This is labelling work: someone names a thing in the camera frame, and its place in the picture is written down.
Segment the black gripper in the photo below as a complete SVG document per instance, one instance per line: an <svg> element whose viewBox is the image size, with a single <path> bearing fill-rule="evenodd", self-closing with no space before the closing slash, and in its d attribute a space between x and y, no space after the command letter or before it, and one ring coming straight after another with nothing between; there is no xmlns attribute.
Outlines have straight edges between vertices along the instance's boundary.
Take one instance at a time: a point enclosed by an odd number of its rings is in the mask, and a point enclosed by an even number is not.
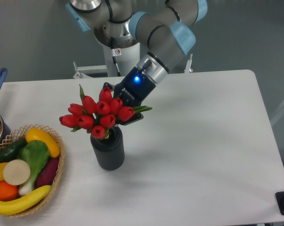
<svg viewBox="0 0 284 226"><path fill-rule="evenodd" d="M108 82L103 84L103 91L113 92L113 98L120 98L123 106L141 106L142 101L154 90L156 85L142 72L134 67L123 80L116 85ZM142 113L133 114L131 111L119 113L118 124L129 125L144 118Z"/></svg>

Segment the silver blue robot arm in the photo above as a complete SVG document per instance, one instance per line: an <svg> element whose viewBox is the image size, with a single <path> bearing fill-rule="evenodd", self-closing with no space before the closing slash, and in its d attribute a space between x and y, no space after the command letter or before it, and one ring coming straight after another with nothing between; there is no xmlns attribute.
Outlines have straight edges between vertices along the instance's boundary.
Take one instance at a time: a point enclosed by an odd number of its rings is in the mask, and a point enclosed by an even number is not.
<svg viewBox="0 0 284 226"><path fill-rule="evenodd" d="M133 12L130 0L70 0L66 9L82 31L103 47L107 75L125 106L140 106L186 56L196 39L189 26L205 17L204 0L167 0L156 14Z"/></svg>

